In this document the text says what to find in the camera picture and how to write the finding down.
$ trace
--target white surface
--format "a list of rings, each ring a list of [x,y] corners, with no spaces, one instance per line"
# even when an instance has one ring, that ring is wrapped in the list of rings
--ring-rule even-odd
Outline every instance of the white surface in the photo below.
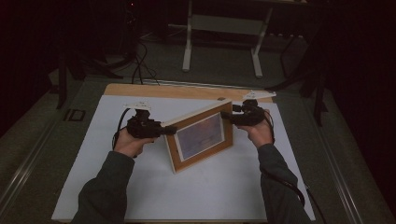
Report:
[[[250,93],[244,95],[244,100],[255,100],[262,98],[270,98],[276,96],[274,91],[250,91]]]
[[[78,210],[78,194],[100,170],[124,108],[139,101],[149,102],[151,119],[166,121],[190,113],[214,101],[149,97],[103,96],[93,116],[76,161],[64,184],[52,219],[71,220]],[[305,211],[314,219],[304,183],[291,150],[276,104],[270,109],[275,122],[276,147],[299,179],[305,196]],[[130,111],[126,120],[134,115]],[[135,159],[128,185],[125,220],[266,220],[260,187],[257,150],[244,131],[234,128],[233,147],[174,174],[163,137],[145,146]]]

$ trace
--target table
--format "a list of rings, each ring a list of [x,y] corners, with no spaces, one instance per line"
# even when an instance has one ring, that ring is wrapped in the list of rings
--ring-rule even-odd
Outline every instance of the table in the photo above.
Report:
[[[117,114],[122,112],[121,106],[126,101],[148,100],[153,103],[153,119],[169,120],[172,116],[178,117],[189,110],[211,104],[219,97],[231,98],[238,104],[237,101],[242,101],[242,95],[248,92],[249,90],[233,89],[108,85],[64,184],[52,219],[68,222],[76,213],[78,193],[85,182],[99,171],[111,147],[110,136],[118,124]],[[276,146],[289,168],[299,178],[298,187],[308,199],[279,111],[276,104],[271,102],[271,99],[262,99],[260,106],[272,111]],[[163,139],[159,138],[154,144],[147,145],[145,152],[136,159],[128,185],[125,220],[265,221],[257,152],[240,150],[248,147],[253,145],[246,140],[246,133],[235,128],[233,147],[175,175],[164,150],[166,146]],[[315,218],[309,200],[306,200],[305,210],[312,219]]]
[[[262,47],[262,41],[265,37],[265,32],[267,30],[269,21],[273,13],[273,4],[306,5],[307,2],[305,0],[247,1],[247,3],[249,2],[255,2],[255,3],[259,2],[269,5],[266,15],[262,21],[196,14],[192,12],[192,0],[189,0],[188,19],[187,19],[187,41],[186,41],[186,48],[184,51],[184,59],[182,66],[184,72],[190,71],[191,47],[192,47],[191,33],[192,30],[194,29],[194,30],[206,30],[206,31],[233,33],[233,34],[243,34],[243,35],[256,35],[258,37],[258,40],[256,46],[251,49],[251,57],[253,61],[255,76],[257,78],[262,77],[262,68],[260,65],[259,51],[260,48]]]

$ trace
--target cable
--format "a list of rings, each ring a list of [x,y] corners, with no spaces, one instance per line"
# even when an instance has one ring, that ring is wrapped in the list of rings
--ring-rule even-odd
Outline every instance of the cable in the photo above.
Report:
[[[267,118],[267,116],[264,116],[264,119],[268,123],[268,125],[270,126],[270,131],[271,131],[271,135],[273,137],[273,143],[274,143],[275,142],[274,120],[273,120],[271,114],[267,110],[264,110],[264,113],[268,115],[268,118]],[[288,182],[286,180],[283,180],[283,179],[281,179],[281,178],[279,178],[279,177],[277,177],[275,175],[272,175],[272,174],[268,173],[265,169],[262,169],[262,172],[268,178],[275,180],[276,182],[288,187],[289,189],[292,189],[297,194],[297,196],[299,197],[300,202],[303,205],[303,207],[305,206],[304,195],[301,193],[301,191],[296,186],[294,186],[293,184],[291,184],[290,182]]]
[[[312,202],[314,203],[315,207],[318,209],[318,212],[320,214],[320,217],[323,220],[323,223],[327,224],[326,218],[324,218],[324,215],[323,215],[322,211],[320,210],[319,205],[314,198],[314,195],[312,195],[311,190],[309,190],[309,187],[307,185],[305,185],[305,188],[306,188],[306,192],[308,193],[308,196],[312,199]]]
[[[144,45],[140,41],[138,41],[137,43],[143,46],[143,48],[145,49],[145,53],[143,54],[143,57],[142,57],[140,62],[139,62],[138,56],[136,54],[135,58],[136,58],[136,61],[137,61],[137,67],[134,69],[134,73],[132,74],[132,84],[134,84],[134,77],[135,77],[137,71],[139,71],[140,83],[143,84],[142,74],[141,74],[141,70],[140,70],[140,65],[145,60],[145,58],[146,58],[146,56],[148,54],[148,48],[146,47],[146,45]]]
[[[113,150],[114,150],[114,148],[116,147],[117,140],[119,140],[120,131],[121,131],[121,124],[122,124],[123,118],[125,117],[125,114],[126,114],[126,112],[128,112],[128,110],[129,110],[129,108],[126,108],[126,109],[124,110],[124,112],[122,113],[122,115],[121,115],[121,117],[120,117],[120,121],[119,121],[119,126],[117,126],[117,130],[116,130],[116,132],[115,132],[114,135],[113,135],[113,143],[112,143],[112,145],[113,145]]]
[[[266,170],[262,169],[262,172],[264,173],[264,175],[266,175],[268,178],[275,180],[276,182],[288,187],[289,189],[292,189],[297,196],[300,199],[301,204],[303,205],[303,207],[305,206],[305,198],[304,195],[301,193],[301,191],[294,186],[293,184],[291,184],[290,182],[280,179],[279,177],[275,176],[275,175],[271,175],[270,173],[268,173]]]
[[[157,82],[157,84],[158,84],[159,86],[161,86],[160,83],[158,82],[157,78],[156,78],[157,72],[156,72],[154,69],[149,68],[149,67],[146,65],[145,62],[142,62],[141,65],[143,65],[143,67],[146,68],[146,71],[149,73],[150,77],[153,78],[153,79]]]

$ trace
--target gray sleeve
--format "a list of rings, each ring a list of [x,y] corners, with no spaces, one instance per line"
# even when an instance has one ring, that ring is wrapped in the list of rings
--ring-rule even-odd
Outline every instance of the gray sleeve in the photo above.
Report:
[[[88,181],[78,195],[78,211],[71,223],[124,223],[126,188],[134,160],[110,151],[96,178]]]
[[[268,222],[280,223],[311,223],[297,194],[281,183],[269,178],[266,173],[286,180],[297,186],[297,177],[288,168],[282,155],[272,144],[258,148],[260,170],[262,171],[262,197]]]

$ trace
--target black cable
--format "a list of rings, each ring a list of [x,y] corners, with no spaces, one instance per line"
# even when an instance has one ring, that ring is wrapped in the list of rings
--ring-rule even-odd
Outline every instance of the black cable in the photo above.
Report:
[[[153,78],[153,79],[157,82],[157,84],[158,84],[159,86],[161,86],[161,85],[160,85],[160,82],[158,82],[158,79],[156,78],[157,72],[156,72],[154,69],[149,68],[149,67],[146,65],[145,62],[142,62],[141,65],[143,65],[143,67],[146,68],[146,71],[149,73],[150,77]]]
[[[128,43],[128,50],[127,52],[124,53],[123,55],[123,59],[115,62],[115,63],[101,63],[99,61],[97,61],[99,64],[101,64],[103,67],[108,68],[108,69],[115,69],[115,68],[119,68],[121,66],[124,66],[125,64],[130,63],[134,57],[133,57],[133,53],[131,52],[131,46],[134,44],[132,35],[130,33],[135,32],[135,27],[136,27],[136,21],[137,21],[137,17],[134,15],[134,13],[132,11],[130,11],[127,6],[125,5],[124,2],[119,1],[120,3],[120,10],[124,13],[123,16],[123,25],[122,25],[122,34],[121,34],[121,40],[119,43],[119,46],[117,48],[117,52],[121,51],[121,46],[122,43],[124,41],[124,37],[126,36],[127,39],[130,39],[131,42],[127,42]],[[132,32],[128,32],[128,26],[132,26]]]
[[[121,124],[122,124],[123,118],[125,117],[125,114],[126,114],[126,112],[128,112],[128,110],[129,110],[129,108],[126,108],[126,109],[124,110],[124,112],[122,113],[122,115],[121,115],[121,117],[120,117],[120,121],[119,121],[119,126],[117,127],[117,130],[116,130],[116,132],[115,132],[114,135],[113,135],[113,143],[112,143],[112,145],[113,145],[113,150],[114,150],[114,148],[116,147],[117,140],[119,140],[120,131],[121,131]]]
[[[269,118],[267,118],[266,116],[264,116],[264,119],[268,123],[268,125],[270,126],[270,131],[271,131],[271,135],[272,135],[273,143],[274,143],[275,142],[274,120],[273,120],[271,114],[267,110],[264,110],[264,113],[267,114],[268,117],[269,117]],[[275,180],[276,182],[288,187],[289,189],[292,189],[297,194],[297,196],[299,197],[301,204],[303,206],[305,206],[304,195],[301,193],[301,191],[296,186],[294,186],[293,184],[291,184],[290,182],[288,182],[286,180],[283,180],[283,179],[281,179],[281,178],[279,178],[279,177],[277,177],[275,175],[272,175],[272,174],[268,173],[264,169],[262,171],[263,171],[264,175],[266,175],[268,178],[271,178],[271,179]]]
[[[270,118],[270,120],[268,120],[268,118],[266,116],[264,116],[265,121],[267,121],[268,125],[270,125],[270,131],[271,131],[271,135],[273,137],[273,143],[275,142],[275,134],[274,134],[274,120],[270,114],[270,112],[264,110],[264,113],[268,115],[268,117]]]
[[[324,218],[324,215],[323,215],[322,211],[320,210],[319,205],[314,198],[314,195],[312,195],[311,190],[309,190],[309,188],[306,188],[306,192],[308,193],[308,196],[312,199],[312,202],[314,203],[315,207],[318,209],[318,212],[320,214],[320,217],[323,220],[323,223],[327,224],[326,218]]]
[[[280,179],[279,177],[277,177],[275,175],[271,175],[266,170],[262,170],[262,171],[264,172],[264,175],[266,175],[268,178],[275,180],[276,182],[288,187],[289,189],[292,189],[299,197],[300,202],[303,205],[303,207],[305,206],[304,195],[301,193],[301,191],[296,186],[294,186],[293,184],[291,184],[290,182],[288,182],[286,180]]]
[[[147,54],[148,54],[148,48],[146,47],[146,45],[144,45],[142,42],[140,42],[140,41],[138,41],[137,43],[139,43],[140,45],[142,45],[143,46],[143,48],[145,49],[145,53],[143,54],[143,57],[142,57],[142,59],[141,59],[141,61],[139,62],[139,60],[138,60],[138,56],[137,56],[137,54],[136,54],[136,61],[137,61],[137,67],[134,69],[134,73],[133,73],[133,75],[132,75],[132,84],[134,84],[134,77],[136,76],[136,72],[137,71],[139,71],[139,77],[140,77],[140,82],[141,82],[141,84],[143,84],[143,80],[142,80],[142,77],[141,77],[141,70],[140,70],[140,65],[141,65],[141,63],[145,60],[145,58],[146,58],[146,56],[147,56]]]

